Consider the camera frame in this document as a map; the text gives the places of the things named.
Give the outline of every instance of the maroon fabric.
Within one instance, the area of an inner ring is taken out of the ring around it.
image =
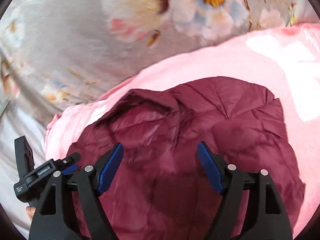
[[[196,80],[163,92],[130,90],[88,126],[68,154],[94,164],[116,142],[124,159],[100,200],[120,240],[202,239],[221,196],[198,161],[201,140],[243,171],[267,169],[295,224],[304,184],[288,143],[279,99],[265,87],[227,77]],[[247,194],[234,233],[241,230]],[[82,232],[88,234],[78,202]]]

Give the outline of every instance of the round metal rivet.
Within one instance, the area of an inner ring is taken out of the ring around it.
[[[262,169],[262,170],[260,171],[260,173],[261,173],[263,176],[267,176],[267,175],[269,174],[269,172],[268,172],[267,170],[265,170],[265,169]]]
[[[92,166],[92,165],[85,166],[84,170],[85,170],[86,172],[93,171],[93,166]]]
[[[60,175],[61,175],[61,171],[55,171],[55,172],[53,173],[53,176],[54,176],[55,178],[59,177]]]
[[[235,166],[234,164],[229,164],[227,168],[230,171],[235,171],[237,169],[237,166]]]

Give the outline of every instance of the pink cloth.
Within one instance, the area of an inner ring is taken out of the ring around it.
[[[251,32],[217,47],[161,61],[120,84],[102,101],[66,109],[48,125],[46,158],[64,158],[86,126],[133,88],[163,91],[193,80],[228,76],[267,87],[281,99],[289,143],[306,183],[294,236],[320,203],[320,25]]]

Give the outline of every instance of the pink fabric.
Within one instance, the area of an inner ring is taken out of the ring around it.
[[[89,105],[73,106],[48,125],[46,158],[64,158],[86,126],[95,122],[130,89],[163,91],[211,76],[228,76],[267,87],[281,99],[289,143],[306,183],[294,236],[320,203],[320,25],[304,24],[251,32],[217,47],[159,62]]]

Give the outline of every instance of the blue gripper pad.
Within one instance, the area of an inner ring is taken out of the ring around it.
[[[198,157],[212,188],[222,194],[224,186],[221,172],[202,142],[198,143]]]
[[[78,165],[73,164],[73,165],[71,165],[70,167],[64,169],[64,170],[62,171],[62,174],[63,174],[63,175],[72,174],[72,173],[76,172],[77,169],[78,169]]]
[[[122,158],[123,146],[121,144],[118,144],[109,160],[107,161],[106,165],[103,167],[102,171],[99,174],[97,187],[97,193],[99,195],[102,195],[102,193],[109,190],[113,178],[115,177],[116,172],[120,166]]]

